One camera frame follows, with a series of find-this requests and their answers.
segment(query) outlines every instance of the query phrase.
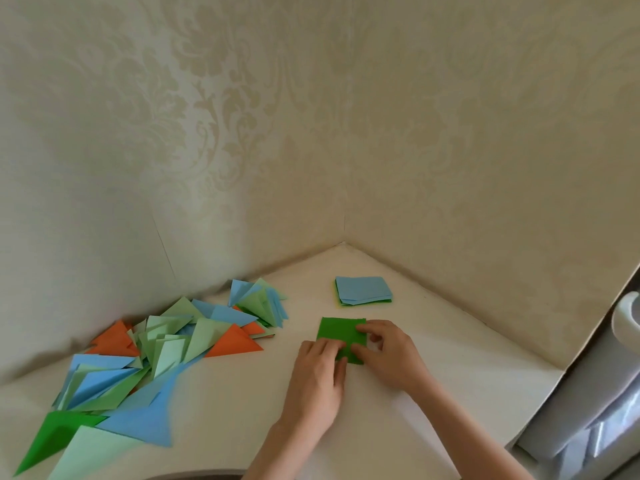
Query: beige wallpaper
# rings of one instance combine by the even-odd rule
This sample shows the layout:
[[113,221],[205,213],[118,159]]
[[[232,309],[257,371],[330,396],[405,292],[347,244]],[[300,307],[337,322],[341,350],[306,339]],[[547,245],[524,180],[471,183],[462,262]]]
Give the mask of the beige wallpaper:
[[0,378],[342,240],[346,1],[0,0]]
[[566,367],[640,260],[640,0],[355,0],[347,241]]

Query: table top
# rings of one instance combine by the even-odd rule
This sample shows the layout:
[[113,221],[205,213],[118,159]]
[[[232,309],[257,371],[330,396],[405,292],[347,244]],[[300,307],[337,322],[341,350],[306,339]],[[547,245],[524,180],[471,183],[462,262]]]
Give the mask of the table top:
[[[393,303],[341,307],[336,276],[382,276]],[[443,298],[345,244],[265,276],[289,299],[290,316],[263,352],[206,358],[178,377],[171,401],[173,446],[144,444],[88,480],[241,472],[280,415],[300,342],[322,316],[390,319],[413,338],[433,375],[494,439],[508,444],[551,393],[562,371],[489,329]],[[207,298],[226,303],[228,291]],[[9,478],[64,380],[69,360],[0,388],[0,479]],[[19,478],[45,479],[61,452]],[[300,479],[458,480],[442,444],[404,393],[348,364],[346,395],[333,427]]]

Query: forearm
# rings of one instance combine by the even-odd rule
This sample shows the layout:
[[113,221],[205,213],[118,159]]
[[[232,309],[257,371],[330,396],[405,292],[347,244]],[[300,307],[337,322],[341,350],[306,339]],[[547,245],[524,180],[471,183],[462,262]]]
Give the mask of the forearm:
[[410,395],[464,480],[533,480],[437,382],[425,379]]
[[319,438],[278,421],[269,430],[243,480],[294,480]]

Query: hand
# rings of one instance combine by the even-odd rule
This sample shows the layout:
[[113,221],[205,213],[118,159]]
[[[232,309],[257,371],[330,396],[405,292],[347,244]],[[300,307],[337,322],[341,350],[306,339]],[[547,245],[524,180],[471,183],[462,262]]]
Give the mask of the hand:
[[378,344],[380,352],[353,344],[351,350],[371,368],[378,379],[389,387],[412,394],[416,387],[433,383],[411,337],[389,320],[368,320],[356,329],[371,334],[371,341]]
[[335,420],[347,371],[347,359],[335,361],[345,346],[340,340],[304,341],[293,366],[279,423],[302,429],[319,440]]

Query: stack of square paper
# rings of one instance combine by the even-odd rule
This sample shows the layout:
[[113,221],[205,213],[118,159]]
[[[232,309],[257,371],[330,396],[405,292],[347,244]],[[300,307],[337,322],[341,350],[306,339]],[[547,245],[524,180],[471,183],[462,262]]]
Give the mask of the stack of square paper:
[[366,276],[362,278],[346,278],[336,276],[335,288],[338,299],[343,306],[363,305],[375,301],[391,301],[393,295],[384,278]]
[[66,448],[49,480],[79,480],[139,444],[171,446],[178,374],[203,357],[262,350],[254,339],[273,337],[288,318],[286,297],[262,279],[234,280],[232,296],[229,306],[183,297],[160,316],[135,326],[119,320],[92,340],[74,355],[15,474]]

